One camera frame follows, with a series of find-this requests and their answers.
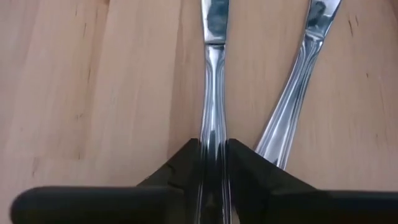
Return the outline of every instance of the cutlery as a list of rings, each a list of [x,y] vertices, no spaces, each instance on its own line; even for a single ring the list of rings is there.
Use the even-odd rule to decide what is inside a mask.
[[[201,179],[195,223],[231,222],[226,169],[224,59],[229,0],[201,0],[205,41],[205,99],[201,125]]]
[[[314,64],[341,0],[311,0],[292,73],[255,151],[285,169]]]

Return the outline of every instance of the light wood tabletop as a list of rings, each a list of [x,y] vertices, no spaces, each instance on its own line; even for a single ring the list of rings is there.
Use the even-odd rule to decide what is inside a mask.
[[[398,190],[397,0],[344,0],[287,171],[324,189]],[[231,0],[229,138],[259,140],[308,1]],[[199,0],[0,1],[0,223],[43,185],[133,186],[198,138]]]

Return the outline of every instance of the knife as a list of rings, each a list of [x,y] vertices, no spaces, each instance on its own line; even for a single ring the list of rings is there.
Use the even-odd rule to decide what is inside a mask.
[[[311,0],[292,73],[255,151],[285,169],[305,90],[341,0]]]
[[[224,59],[228,0],[201,0],[205,41],[205,99],[200,133],[201,177],[194,223],[231,223],[226,167]]]

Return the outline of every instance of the stainless steel knife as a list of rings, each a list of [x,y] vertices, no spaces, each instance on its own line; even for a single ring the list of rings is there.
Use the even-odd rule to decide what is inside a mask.
[[[200,134],[202,175],[194,223],[231,223],[231,196],[226,168],[224,59],[228,0],[201,0],[205,40],[205,99]]]
[[[308,81],[341,0],[311,0],[304,37],[293,71],[256,147],[256,152],[285,169]]]

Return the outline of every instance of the metal handle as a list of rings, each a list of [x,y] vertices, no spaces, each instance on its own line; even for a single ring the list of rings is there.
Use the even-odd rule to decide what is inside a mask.
[[[305,90],[322,44],[319,36],[309,32],[304,35],[292,74],[256,148],[260,156],[281,169],[286,167]]]
[[[198,189],[195,223],[213,223],[204,213],[219,214],[231,222],[231,195],[226,169],[226,125],[224,108],[225,45],[206,45],[205,100],[200,134],[203,177]]]

